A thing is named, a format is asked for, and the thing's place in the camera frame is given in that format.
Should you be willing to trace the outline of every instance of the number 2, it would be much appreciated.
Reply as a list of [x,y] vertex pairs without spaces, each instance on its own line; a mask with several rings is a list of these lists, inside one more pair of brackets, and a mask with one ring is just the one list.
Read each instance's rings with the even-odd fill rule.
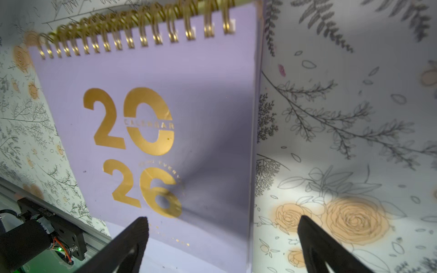
[[112,193],[113,199],[115,201],[119,201],[135,207],[141,207],[138,199],[126,196],[126,194],[134,186],[134,177],[131,170],[129,170],[129,168],[125,164],[115,159],[108,159],[105,161],[105,163],[103,163],[103,171],[105,173],[112,175],[115,169],[119,170],[123,174],[123,181]]
[[83,106],[87,109],[94,110],[94,103],[96,101],[103,103],[106,110],[106,115],[94,135],[96,145],[126,150],[125,140],[123,138],[109,136],[117,119],[117,110],[115,109],[113,100],[108,93],[102,89],[91,88],[87,90],[83,96]]

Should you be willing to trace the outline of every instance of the lavender calendar cover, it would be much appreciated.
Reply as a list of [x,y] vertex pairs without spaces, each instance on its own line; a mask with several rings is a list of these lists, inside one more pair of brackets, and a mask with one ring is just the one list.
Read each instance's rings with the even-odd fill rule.
[[150,236],[214,264],[245,272],[250,237],[256,122],[257,15],[235,7],[236,31],[204,38],[203,17],[187,41],[80,56],[31,56],[74,176],[93,217],[127,226],[147,216]]

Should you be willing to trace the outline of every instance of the orange rose illustration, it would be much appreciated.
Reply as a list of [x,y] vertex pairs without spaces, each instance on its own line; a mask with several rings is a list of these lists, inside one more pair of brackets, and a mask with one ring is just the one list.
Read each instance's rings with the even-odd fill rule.
[[27,31],[24,34],[24,43],[27,47],[38,45],[38,33],[35,31]]
[[295,267],[302,268],[305,267],[305,260],[303,259],[303,252],[301,249],[292,250],[288,255],[288,261]]
[[44,195],[42,194],[42,190],[35,184],[32,184],[30,187],[25,184],[23,185],[23,190],[35,195],[39,199],[44,200]]
[[21,71],[27,73],[27,68],[31,63],[27,50],[18,45],[14,47],[14,62]]
[[60,155],[63,155],[63,154],[64,154],[64,150],[62,150],[61,145],[57,145],[57,146],[56,146],[56,150],[58,150],[58,153],[59,153]]
[[283,206],[279,206],[276,209],[275,221],[278,223],[282,231],[286,231],[286,233],[297,232],[300,217],[302,215],[310,217],[316,223],[321,225],[321,223],[319,223],[320,219],[316,216],[313,216],[309,209],[296,204],[285,204]]
[[12,78],[12,79],[10,80],[10,82],[12,83],[12,87],[14,88],[14,90],[17,91],[18,93],[20,93],[20,89],[18,88],[18,84],[17,84],[17,82],[15,81],[15,79]]
[[327,204],[324,228],[341,242],[366,245],[381,239],[390,227],[380,211],[363,198],[339,198]]
[[33,167],[33,162],[30,160],[30,157],[27,157],[27,161],[30,167]]
[[32,99],[38,99],[38,90],[39,88],[36,88],[35,82],[29,84],[29,95],[32,97]]

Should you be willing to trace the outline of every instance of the flower illustration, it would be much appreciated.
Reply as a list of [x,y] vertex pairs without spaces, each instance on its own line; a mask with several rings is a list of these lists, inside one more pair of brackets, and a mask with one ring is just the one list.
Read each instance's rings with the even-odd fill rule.
[[35,184],[32,184],[30,187],[27,184],[24,184],[23,190],[35,195],[39,199],[44,200],[44,195],[42,194],[42,190]]
[[64,154],[64,150],[61,147],[61,144],[56,145],[56,150],[60,155]]
[[35,31],[27,31],[24,34],[24,43],[27,47],[38,45],[38,33]]
[[303,252],[301,249],[292,250],[288,255],[288,261],[295,267],[302,268],[305,267],[305,260],[303,259]]
[[432,68],[422,73],[420,81],[423,86],[433,86],[437,84],[437,62],[429,61],[428,62]]
[[375,203],[358,197],[328,203],[323,224],[337,240],[357,245],[379,240],[390,228],[385,214]]
[[31,82],[29,84],[29,95],[32,97],[32,99],[38,99],[38,90],[39,88],[36,88],[35,82]]
[[270,258],[273,257],[272,253],[279,252],[279,250],[270,249],[269,245],[266,242],[264,242],[263,240],[260,239],[260,241],[262,243],[262,245],[260,246],[261,251],[264,252],[266,255],[269,255]]
[[14,62],[15,65],[23,72],[27,73],[27,68],[31,64],[31,59],[29,57],[29,53],[26,49],[15,46],[14,47]]
[[20,93],[20,89],[18,88],[18,84],[17,84],[17,82],[15,81],[15,79],[12,78],[12,79],[10,80],[10,82],[12,83],[12,87],[14,88],[14,90],[17,91],[18,93]]
[[30,157],[27,157],[27,161],[30,167],[33,167],[33,162],[30,160]]
[[281,74],[281,76],[285,77],[286,74],[285,74],[284,66],[283,65],[278,65],[277,67],[279,68],[279,73]]
[[283,232],[297,232],[299,221],[302,215],[310,217],[316,223],[321,225],[320,219],[316,216],[313,216],[309,209],[296,204],[285,204],[283,206],[279,206],[276,209],[275,221],[278,223]]

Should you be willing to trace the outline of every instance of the gold foil number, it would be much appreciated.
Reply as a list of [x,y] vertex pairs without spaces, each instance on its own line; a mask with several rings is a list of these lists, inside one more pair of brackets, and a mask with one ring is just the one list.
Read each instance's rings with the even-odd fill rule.
[[94,103],[100,101],[105,106],[106,115],[94,135],[96,145],[107,146],[118,149],[126,149],[125,140],[119,137],[109,136],[112,127],[117,119],[117,110],[111,97],[99,88],[91,88],[83,96],[83,106],[94,110]]
[[[141,177],[139,179],[139,185],[144,200],[151,207],[151,209],[162,216],[168,218],[179,217],[179,215],[182,213],[182,205],[180,204],[178,198],[166,188],[150,188],[154,178],[160,179],[166,185],[176,185],[176,181],[168,172],[155,167],[147,168],[141,173]],[[169,208],[161,208],[156,203],[155,198],[158,195],[167,199],[167,201],[170,203]]]
[[105,163],[103,163],[103,171],[105,173],[112,175],[112,172],[115,169],[119,170],[123,174],[123,181],[112,193],[112,197],[114,198],[114,200],[135,207],[141,207],[138,199],[126,196],[126,194],[134,186],[134,177],[131,170],[129,170],[129,168],[125,164],[115,159],[108,159],[105,161]]
[[[136,110],[141,103],[150,105],[158,119],[167,121],[173,120],[170,110],[162,97],[152,89],[145,87],[134,88],[128,93],[124,105],[125,117],[136,117]],[[173,131],[159,130],[157,141],[148,142],[142,137],[138,128],[126,128],[135,145],[147,154],[162,156],[168,153],[173,146]]]

